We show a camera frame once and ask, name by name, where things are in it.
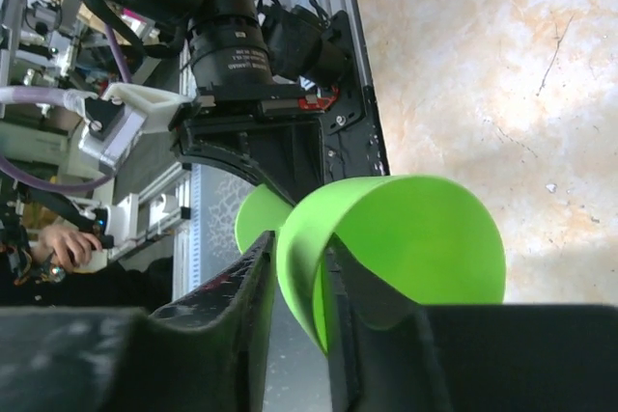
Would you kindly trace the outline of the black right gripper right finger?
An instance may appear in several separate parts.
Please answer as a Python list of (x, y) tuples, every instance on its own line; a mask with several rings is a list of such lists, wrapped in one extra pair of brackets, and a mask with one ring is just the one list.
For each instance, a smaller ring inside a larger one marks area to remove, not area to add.
[(613, 411), (617, 310), (420, 305), (342, 245), (323, 298), (336, 411)]

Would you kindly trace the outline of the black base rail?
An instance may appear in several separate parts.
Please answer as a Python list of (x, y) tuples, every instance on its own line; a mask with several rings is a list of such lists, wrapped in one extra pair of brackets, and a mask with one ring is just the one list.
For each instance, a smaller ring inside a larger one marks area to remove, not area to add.
[(324, 180), (387, 176), (389, 163), (360, 21), (339, 11), (328, 33), (349, 54), (351, 66), (339, 81), (337, 100), (321, 117)]

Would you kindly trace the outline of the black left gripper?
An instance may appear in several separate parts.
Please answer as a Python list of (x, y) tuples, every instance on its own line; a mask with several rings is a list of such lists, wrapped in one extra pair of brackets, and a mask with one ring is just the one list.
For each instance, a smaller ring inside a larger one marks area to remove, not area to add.
[(265, 184), (295, 205), (325, 184), (323, 117), (343, 86), (211, 86), (197, 89), (168, 124), (182, 162), (219, 168)]

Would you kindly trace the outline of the person hand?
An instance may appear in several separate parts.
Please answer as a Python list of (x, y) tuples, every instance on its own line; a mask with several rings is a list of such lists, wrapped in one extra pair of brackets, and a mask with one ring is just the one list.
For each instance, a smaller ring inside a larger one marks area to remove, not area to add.
[(88, 265), (93, 252), (101, 250), (101, 243), (94, 235), (64, 225), (51, 225), (39, 233), (32, 256), (37, 263), (50, 259), (54, 265), (72, 273), (76, 268)]

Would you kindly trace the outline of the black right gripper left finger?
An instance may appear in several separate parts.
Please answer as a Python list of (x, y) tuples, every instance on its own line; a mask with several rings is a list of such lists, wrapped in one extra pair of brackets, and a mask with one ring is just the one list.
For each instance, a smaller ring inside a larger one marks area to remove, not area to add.
[(258, 411), (263, 406), (274, 235), (152, 314), (1, 313), (5, 411)]

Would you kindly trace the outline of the green wine glass front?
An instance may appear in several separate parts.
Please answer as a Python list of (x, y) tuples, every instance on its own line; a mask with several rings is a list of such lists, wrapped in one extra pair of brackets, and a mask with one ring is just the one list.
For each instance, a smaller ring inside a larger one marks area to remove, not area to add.
[(308, 337), (327, 349), (323, 263), (338, 237), (368, 270), (422, 304), (500, 304), (506, 257), (490, 212), (468, 189), (424, 175), (337, 180), (291, 206), (267, 186), (242, 202), (241, 252), (275, 233), (284, 300)]

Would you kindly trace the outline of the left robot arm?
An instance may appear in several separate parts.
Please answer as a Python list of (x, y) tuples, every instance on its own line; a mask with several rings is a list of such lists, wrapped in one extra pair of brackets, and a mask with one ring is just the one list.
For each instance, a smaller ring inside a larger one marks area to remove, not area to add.
[(143, 55), (188, 52), (196, 95), (167, 124), (179, 159), (266, 184), (290, 203), (324, 184), (321, 116), (351, 60), (318, 4), (83, 1)]

